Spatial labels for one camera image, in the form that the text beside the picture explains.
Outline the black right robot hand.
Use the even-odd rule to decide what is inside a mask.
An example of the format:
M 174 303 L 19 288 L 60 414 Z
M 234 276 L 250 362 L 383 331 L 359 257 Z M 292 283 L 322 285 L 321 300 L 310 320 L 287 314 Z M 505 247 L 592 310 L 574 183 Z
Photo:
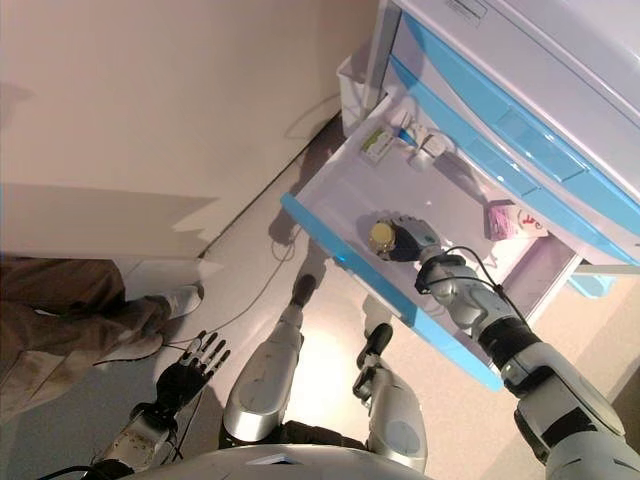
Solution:
M 375 252 L 385 261 L 415 262 L 423 252 L 441 249 L 438 234 L 421 219 L 400 215 L 387 217 L 377 222 L 386 228 L 387 239 L 377 240 Z

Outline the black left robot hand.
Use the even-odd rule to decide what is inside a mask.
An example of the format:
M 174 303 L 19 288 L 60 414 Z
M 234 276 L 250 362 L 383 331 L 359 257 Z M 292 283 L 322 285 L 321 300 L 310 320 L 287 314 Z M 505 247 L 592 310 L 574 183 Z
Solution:
M 156 382 L 156 404 L 177 412 L 209 383 L 231 354 L 217 332 L 200 332 Z

